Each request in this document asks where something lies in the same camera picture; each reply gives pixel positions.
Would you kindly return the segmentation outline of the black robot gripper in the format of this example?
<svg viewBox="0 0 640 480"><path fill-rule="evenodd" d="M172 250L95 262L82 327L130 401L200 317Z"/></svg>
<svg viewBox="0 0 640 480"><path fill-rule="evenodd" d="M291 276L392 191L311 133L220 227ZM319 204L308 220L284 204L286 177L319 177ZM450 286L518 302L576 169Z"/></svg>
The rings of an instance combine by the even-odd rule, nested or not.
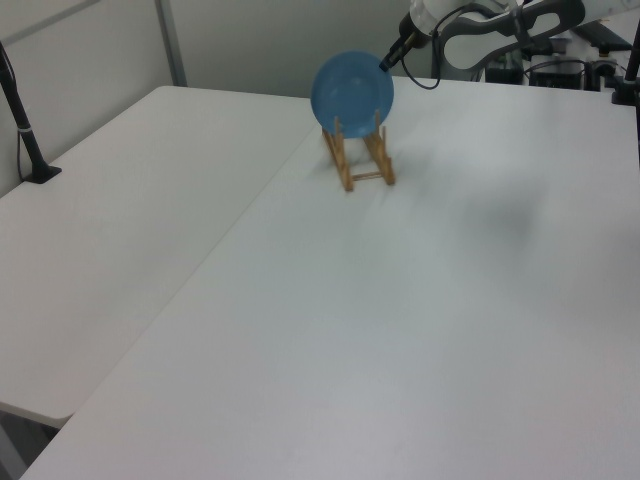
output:
<svg viewBox="0 0 640 480"><path fill-rule="evenodd" d="M381 60L379 68L390 71L414 48L419 32L429 35L443 18L443 2L439 0L413 0L409 11L399 24L400 37Z"/></svg>

